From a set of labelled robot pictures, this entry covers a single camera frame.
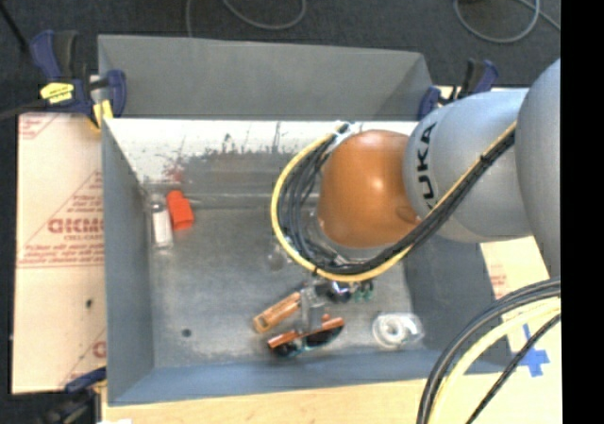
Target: cardboard sheet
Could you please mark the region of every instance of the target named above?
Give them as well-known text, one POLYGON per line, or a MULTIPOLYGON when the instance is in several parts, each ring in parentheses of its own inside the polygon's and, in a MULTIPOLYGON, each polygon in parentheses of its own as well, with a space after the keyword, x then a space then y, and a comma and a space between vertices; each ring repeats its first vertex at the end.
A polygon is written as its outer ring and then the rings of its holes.
POLYGON ((12 392, 62 388, 106 360, 100 132, 19 120, 12 392))

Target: kuka logo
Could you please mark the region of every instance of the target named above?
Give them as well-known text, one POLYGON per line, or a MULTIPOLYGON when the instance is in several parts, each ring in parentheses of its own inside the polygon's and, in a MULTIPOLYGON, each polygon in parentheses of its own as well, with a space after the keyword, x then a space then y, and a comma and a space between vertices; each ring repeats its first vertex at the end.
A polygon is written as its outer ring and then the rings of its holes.
POLYGON ((432 209, 434 205, 434 201, 431 200, 434 198, 434 190, 432 189, 432 181, 430 180, 430 174, 428 171, 429 167, 427 158, 430 150, 430 134, 432 133, 434 127, 436 127, 436 122, 424 129, 420 142, 425 146, 417 149, 417 160, 419 161, 419 165, 417 166, 417 181, 419 182, 420 186, 423 187, 422 196, 426 200, 426 205, 429 209, 432 209))
POLYGON ((103 219, 100 218, 56 218, 48 221, 47 228, 53 234, 72 232, 101 232, 103 231, 103 219))

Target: orange cap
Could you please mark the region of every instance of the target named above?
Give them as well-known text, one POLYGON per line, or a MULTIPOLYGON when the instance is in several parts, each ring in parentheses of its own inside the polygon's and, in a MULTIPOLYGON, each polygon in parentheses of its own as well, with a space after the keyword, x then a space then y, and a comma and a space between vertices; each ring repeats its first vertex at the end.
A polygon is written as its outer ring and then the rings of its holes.
POLYGON ((173 230, 178 231, 179 229, 190 228, 193 225, 193 210, 189 199, 182 194, 182 191, 170 191, 166 196, 166 205, 170 213, 173 230))

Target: yellow clamp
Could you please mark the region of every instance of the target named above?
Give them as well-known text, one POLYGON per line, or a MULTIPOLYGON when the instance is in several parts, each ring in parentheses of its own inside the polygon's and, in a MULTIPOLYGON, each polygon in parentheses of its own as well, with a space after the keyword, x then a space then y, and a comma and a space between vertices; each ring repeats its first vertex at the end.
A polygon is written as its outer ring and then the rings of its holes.
POLYGON ((111 108, 111 102, 107 99, 100 103, 95 103, 92 106, 92 112, 94 114, 94 121, 97 127, 101 127, 101 123, 104 118, 113 118, 113 109, 111 108))

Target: sticker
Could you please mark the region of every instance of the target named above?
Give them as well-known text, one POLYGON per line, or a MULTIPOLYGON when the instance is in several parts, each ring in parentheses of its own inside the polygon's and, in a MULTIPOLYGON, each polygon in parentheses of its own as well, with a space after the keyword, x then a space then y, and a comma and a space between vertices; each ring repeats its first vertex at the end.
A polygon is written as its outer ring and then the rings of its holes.
POLYGON ((51 104, 64 102, 72 98, 74 85, 71 83, 58 83, 56 81, 49 83, 40 90, 40 95, 44 100, 51 104))

